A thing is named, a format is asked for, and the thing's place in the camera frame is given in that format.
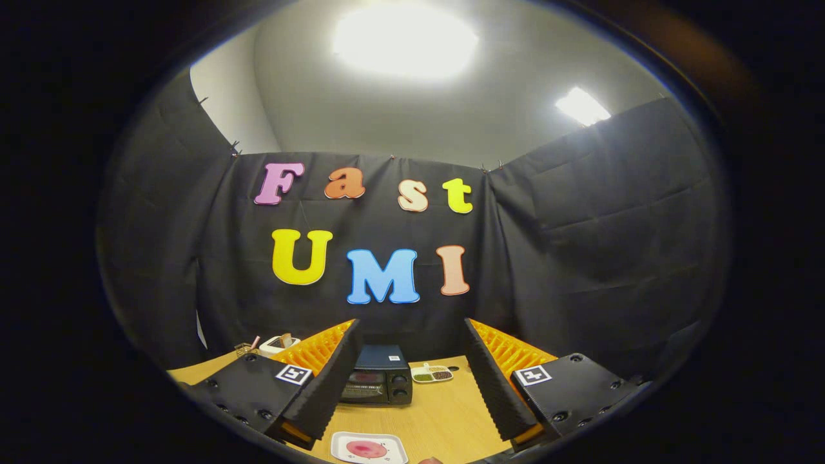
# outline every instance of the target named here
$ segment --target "wooden table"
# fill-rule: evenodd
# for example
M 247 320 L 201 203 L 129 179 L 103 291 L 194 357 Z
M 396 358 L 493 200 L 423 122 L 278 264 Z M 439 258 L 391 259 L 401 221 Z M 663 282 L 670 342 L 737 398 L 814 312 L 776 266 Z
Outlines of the wooden table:
M 169 371 L 176 381 L 190 385 L 203 381 L 237 359 L 227 353 L 210 361 Z M 428 457 L 437 457 L 444 464 L 476 461 L 510 448 L 502 441 L 487 412 L 479 388 L 464 356 L 429 361 L 433 366 L 457 366 L 453 379 L 429 384 L 416 383 L 412 388 L 412 403 L 406 406 L 366 406 L 339 403 L 329 421 L 323 438 L 315 442 L 312 451 L 302 452 L 330 462 L 330 442 L 335 432 L 389 433 L 401 438 L 409 456 L 409 464 Z M 423 362 L 410 362 L 419 367 Z

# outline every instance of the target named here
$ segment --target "foam letter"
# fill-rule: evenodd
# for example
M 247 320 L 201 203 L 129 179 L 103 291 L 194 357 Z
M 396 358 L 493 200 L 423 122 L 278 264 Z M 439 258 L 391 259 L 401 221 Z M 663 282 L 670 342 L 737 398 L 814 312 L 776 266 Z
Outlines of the foam letter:
M 389 296 L 393 303 L 415 303 L 420 300 L 413 281 L 413 261 L 417 256 L 411 249 L 397 249 L 382 271 L 370 250 L 354 249 L 347 253 L 346 257 L 352 261 L 352 294 L 346 300 L 353 305 L 369 303 L 370 295 L 366 292 L 369 285 L 380 303 L 387 296 L 389 284 L 393 284 L 393 293 Z
M 364 173 L 358 168 L 340 168 L 332 171 L 329 175 L 329 184 L 323 189 L 323 194 L 327 198 L 357 198 L 364 195 L 366 189 L 361 183 L 364 180 Z
M 292 265 L 292 256 L 295 251 L 295 241 L 301 233 L 292 229 L 278 229 L 272 232 L 275 240 L 275 249 L 272 250 L 272 271 L 282 281 L 291 285 L 309 285 L 317 282 L 323 276 L 327 265 L 327 242 L 332 239 L 332 232 L 313 230 L 307 234 L 312 240 L 312 257 L 309 267 L 303 271 Z
M 398 204 L 402 210 L 421 212 L 429 205 L 427 196 L 424 195 L 427 193 L 427 186 L 424 182 L 403 180 L 398 185 L 398 193 L 401 194 L 398 197 Z
M 266 166 L 266 176 L 263 178 L 261 193 L 255 197 L 255 203 L 258 205 L 277 205 L 280 203 L 281 197 L 278 196 L 278 187 L 282 192 L 287 193 L 292 187 L 292 181 L 295 180 L 292 173 L 295 173 L 295 176 L 303 174 L 304 164 L 269 163 Z
M 472 188 L 469 185 L 464 185 L 464 181 L 460 178 L 455 178 L 449 182 L 444 182 L 441 187 L 447 190 L 447 203 L 450 209 L 461 213 L 463 215 L 473 210 L 473 205 L 464 203 L 464 194 L 470 193 Z
M 461 267 L 461 255 L 464 247 L 447 245 L 436 249 L 444 264 L 444 286 L 441 293 L 447 296 L 461 295 L 469 291 L 469 285 L 464 281 L 464 269 Z

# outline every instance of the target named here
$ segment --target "pink food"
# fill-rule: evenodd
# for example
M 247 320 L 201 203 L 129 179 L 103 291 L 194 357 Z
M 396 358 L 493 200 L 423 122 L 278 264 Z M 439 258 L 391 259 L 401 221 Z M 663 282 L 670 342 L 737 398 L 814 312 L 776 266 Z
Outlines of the pink food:
M 366 440 L 349 442 L 346 444 L 346 449 L 360 457 L 382 457 L 387 454 L 387 448 L 382 447 L 376 442 L 368 442 Z

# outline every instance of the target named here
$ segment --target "ceiling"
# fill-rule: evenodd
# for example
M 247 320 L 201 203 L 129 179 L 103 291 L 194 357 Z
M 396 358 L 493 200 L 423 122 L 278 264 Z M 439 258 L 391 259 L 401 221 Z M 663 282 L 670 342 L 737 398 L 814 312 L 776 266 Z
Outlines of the ceiling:
M 430 2 L 478 37 L 468 65 L 453 77 L 358 69 L 333 53 L 333 33 L 345 14 L 371 3 L 299 0 L 260 24 L 254 74 L 282 151 L 393 154 L 489 168 L 580 128 L 554 105 L 575 86 L 610 114 L 668 95 L 609 41 L 523 0 Z

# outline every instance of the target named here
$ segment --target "white wall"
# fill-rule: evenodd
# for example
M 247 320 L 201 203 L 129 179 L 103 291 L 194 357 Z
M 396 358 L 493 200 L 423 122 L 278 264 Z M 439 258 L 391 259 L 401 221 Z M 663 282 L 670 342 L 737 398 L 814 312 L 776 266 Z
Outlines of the white wall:
M 191 67 L 192 87 L 220 133 L 243 154 L 278 152 L 281 147 L 264 112 L 255 77 L 258 26 L 224 42 Z

